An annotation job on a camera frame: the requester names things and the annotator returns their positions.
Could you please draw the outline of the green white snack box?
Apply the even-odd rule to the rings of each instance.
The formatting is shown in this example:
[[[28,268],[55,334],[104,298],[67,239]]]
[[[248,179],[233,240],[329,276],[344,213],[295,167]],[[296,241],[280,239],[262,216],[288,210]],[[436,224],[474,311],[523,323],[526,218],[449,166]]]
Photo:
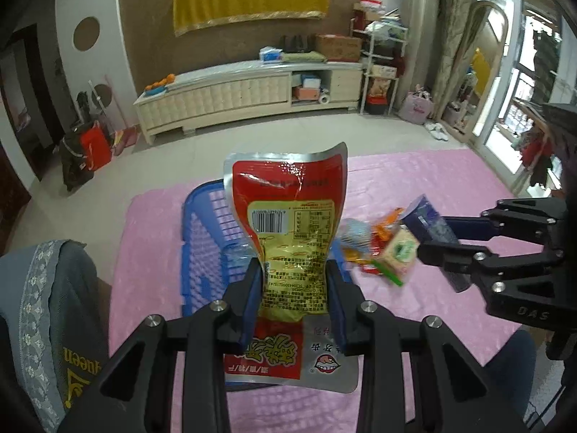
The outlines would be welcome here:
[[[394,236],[385,245],[382,252],[375,258],[382,274],[402,287],[406,274],[417,260],[418,239],[404,225],[401,225]]]

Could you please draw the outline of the grey covered chair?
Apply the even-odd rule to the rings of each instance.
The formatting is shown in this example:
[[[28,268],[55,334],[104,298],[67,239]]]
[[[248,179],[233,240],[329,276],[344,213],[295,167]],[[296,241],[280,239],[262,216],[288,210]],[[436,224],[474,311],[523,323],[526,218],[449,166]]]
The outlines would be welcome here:
[[[57,431],[108,358],[83,244],[48,240],[2,256],[2,431]]]

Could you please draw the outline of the dark blue snack bag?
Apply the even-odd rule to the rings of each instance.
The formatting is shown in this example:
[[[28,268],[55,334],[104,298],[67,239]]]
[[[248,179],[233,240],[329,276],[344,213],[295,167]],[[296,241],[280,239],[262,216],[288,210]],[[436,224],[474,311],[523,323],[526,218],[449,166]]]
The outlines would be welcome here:
[[[446,220],[436,211],[425,194],[413,200],[399,216],[400,222],[419,242],[437,240],[443,244],[458,244]]]

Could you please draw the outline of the blue plastic basket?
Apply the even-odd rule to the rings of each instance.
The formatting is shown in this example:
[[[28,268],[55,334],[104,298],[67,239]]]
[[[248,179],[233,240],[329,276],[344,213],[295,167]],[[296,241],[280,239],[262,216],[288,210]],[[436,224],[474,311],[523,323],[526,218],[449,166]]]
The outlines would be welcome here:
[[[182,314],[192,315],[242,280],[254,250],[230,211],[221,180],[196,187],[183,205]],[[259,319],[243,356],[224,357],[227,386],[291,385],[348,394],[358,384],[359,362],[342,355],[327,314],[297,323]]]

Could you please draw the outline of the red silver snack pouch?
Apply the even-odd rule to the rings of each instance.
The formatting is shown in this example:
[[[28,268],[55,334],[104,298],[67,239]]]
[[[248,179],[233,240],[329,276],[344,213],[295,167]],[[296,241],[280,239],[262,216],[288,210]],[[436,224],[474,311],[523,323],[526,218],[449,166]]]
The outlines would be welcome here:
[[[233,153],[225,196],[263,271],[257,319],[329,315],[326,265],[345,202],[348,150]]]

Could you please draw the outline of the blue striped clear snack bag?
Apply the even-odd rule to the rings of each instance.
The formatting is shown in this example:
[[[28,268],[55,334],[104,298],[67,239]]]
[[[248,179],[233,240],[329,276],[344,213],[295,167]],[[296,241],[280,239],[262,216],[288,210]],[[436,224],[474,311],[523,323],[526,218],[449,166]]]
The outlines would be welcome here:
[[[373,232],[369,223],[353,218],[342,220],[336,234],[343,251],[354,251],[360,255],[373,256]]]

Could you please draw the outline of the white slippers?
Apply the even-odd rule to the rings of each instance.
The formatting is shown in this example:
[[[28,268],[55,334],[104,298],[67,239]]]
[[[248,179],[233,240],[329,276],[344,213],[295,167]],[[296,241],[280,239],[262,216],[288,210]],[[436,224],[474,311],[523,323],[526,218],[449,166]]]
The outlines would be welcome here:
[[[423,126],[426,127],[426,130],[431,137],[437,141],[447,142],[449,140],[448,133],[440,123],[426,121]]]

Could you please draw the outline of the dark backpack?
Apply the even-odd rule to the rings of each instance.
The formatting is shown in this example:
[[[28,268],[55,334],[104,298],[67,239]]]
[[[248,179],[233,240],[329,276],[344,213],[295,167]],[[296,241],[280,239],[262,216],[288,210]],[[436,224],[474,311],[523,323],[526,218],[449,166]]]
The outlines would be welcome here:
[[[82,130],[79,127],[67,132],[59,144],[62,163],[63,184],[71,193],[94,177],[94,172],[87,164],[87,154],[81,145]]]

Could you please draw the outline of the cream tv cabinet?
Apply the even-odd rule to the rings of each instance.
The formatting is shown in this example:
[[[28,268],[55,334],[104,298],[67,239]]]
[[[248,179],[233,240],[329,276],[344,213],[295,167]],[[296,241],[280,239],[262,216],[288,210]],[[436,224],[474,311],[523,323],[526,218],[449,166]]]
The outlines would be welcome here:
[[[359,63],[264,64],[246,61],[176,76],[134,103],[148,144],[161,133],[314,110],[354,110],[361,96]]]

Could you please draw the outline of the blue tissue pack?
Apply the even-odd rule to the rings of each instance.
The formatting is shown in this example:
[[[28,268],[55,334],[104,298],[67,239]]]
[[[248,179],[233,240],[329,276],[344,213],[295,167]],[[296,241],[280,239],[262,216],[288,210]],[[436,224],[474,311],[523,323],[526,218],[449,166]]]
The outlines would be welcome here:
[[[264,64],[278,63],[283,58],[283,50],[276,47],[266,46],[259,50],[259,59]]]

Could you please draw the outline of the cardboard box on cabinet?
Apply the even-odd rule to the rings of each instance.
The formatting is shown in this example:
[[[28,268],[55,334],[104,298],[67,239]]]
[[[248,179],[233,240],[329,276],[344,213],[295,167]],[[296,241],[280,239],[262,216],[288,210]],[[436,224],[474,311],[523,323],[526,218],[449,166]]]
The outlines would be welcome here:
[[[317,34],[315,50],[329,62],[357,63],[361,58],[362,40],[336,34]]]

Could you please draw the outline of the orange long snack packet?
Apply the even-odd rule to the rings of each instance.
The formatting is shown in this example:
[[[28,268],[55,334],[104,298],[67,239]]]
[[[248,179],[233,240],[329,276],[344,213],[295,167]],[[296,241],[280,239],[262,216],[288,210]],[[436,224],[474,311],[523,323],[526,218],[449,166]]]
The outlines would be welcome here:
[[[402,207],[393,208],[382,218],[372,223],[372,243],[374,245],[385,246],[392,240],[400,227],[399,218],[403,211]]]

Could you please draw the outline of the pink quilted table cloth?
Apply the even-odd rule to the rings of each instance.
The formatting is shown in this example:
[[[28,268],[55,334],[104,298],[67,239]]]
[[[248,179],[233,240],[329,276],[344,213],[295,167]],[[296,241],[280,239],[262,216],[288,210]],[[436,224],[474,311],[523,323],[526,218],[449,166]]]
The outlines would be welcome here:
[[[343,224],[359,224],[361,250],[392,270],[343,269],[365,299],[413,322],[440,317],[486,364],[521,337],[520,324],[487,314],[480,290],[455,291],[453,275],[419,263],[423,222],[477,216],[507,196],[470,150],[348,157],[344,146],[283,158],[234,157],[225,176],[129,207],[111,293],[110,347],[145,317],[207,311],[257,270],[239,355],[224,359],[236,432],[353,432],[365,361],[347,356],[329,316],[327,261],[339,258]]]

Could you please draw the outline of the pink bag on floor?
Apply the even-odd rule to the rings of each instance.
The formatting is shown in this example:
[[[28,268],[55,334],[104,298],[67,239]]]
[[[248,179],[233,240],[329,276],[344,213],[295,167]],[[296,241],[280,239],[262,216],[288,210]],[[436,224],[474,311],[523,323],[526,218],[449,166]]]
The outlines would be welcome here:
[[[426,90],[409,92],[398,116],[409,123],[423,125],[434,109],[432,96]]]

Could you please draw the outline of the red shopping bag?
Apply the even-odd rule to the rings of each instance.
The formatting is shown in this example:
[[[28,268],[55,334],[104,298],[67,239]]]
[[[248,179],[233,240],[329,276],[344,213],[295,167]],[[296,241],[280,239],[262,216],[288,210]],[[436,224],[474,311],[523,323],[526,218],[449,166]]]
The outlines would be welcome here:
[[[80,136],[88,169],[95,172],[111,162],[109,140],[100,122],[96,121]]]

